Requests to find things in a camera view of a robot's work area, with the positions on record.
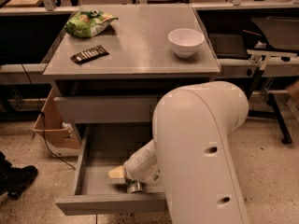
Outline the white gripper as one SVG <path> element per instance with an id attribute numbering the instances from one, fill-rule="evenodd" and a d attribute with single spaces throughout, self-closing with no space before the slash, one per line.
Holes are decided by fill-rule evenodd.
<path id="1" fill-rule="evenodd" d="M 158 185 L 161 182 L 160 169 L 156 156 L 141 154 L 133 154 L 123 166 L 121 165 L 110 170 L 108 177 L 111 179 L 124 179 L 128 177 L 131 180 L 136 180 L 147 185 Z"/>

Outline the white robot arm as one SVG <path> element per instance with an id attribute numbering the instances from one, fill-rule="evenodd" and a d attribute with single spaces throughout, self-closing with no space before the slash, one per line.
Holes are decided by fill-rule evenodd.
<path id="1" fill-rule="evenodd" d="M 172 224 L 249 224 L 228 146 L 248 113 L 229 82 L 172 90 L 155 107 L 153 139 L 108 177 L 162 184 Z"/>

